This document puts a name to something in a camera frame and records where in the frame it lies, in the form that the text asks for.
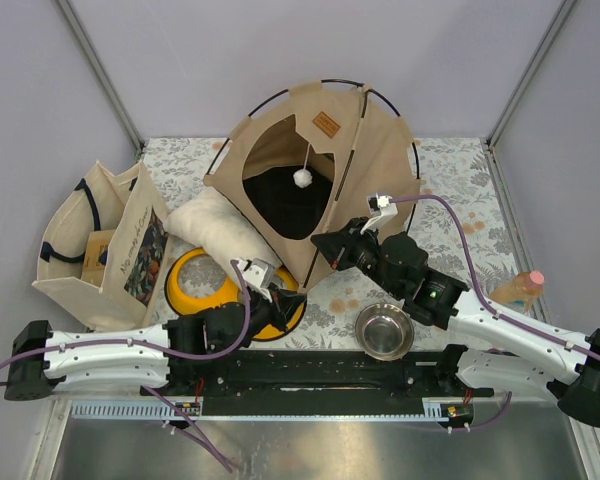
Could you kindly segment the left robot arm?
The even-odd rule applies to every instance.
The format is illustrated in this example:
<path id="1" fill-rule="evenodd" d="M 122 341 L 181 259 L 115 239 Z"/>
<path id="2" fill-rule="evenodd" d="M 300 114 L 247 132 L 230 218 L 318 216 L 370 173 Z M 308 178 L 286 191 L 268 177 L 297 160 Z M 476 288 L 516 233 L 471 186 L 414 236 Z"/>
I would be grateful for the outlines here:
<path id="1" fill-rule="evenodd" d="M 270 285 L 248 291 L 249 302 L 228 302 L 165 324 L 110 333 L 56 331 L 30 322 L 4 364 L 8 401 L 31 401 L 65 388 L 96 385 L 168 388 L 185 395 L 196 386 L 196 365 L 250 346 L 265 327 L 284 329 L 305 306 L 305 295 Z"/>

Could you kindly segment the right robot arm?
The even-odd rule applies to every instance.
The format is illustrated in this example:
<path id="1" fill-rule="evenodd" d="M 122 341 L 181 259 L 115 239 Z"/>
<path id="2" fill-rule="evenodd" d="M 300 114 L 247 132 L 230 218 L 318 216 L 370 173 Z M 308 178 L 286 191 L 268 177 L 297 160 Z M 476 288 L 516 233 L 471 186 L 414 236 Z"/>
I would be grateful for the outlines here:
<path id="1" fill-rule="evenodd" d="M 505 349 L 522 363 L 522 381 L 538 379 L 558 408 L 600 428 L 600 329 L 586 335 L 556 328 L 498 305 L 465 282 L 431 268 L 428 253 L 405 232 L 378 239 L 352 219 L 311 241 L 334 270 L 357 268 L 412 320 L 456 330 Z"/>

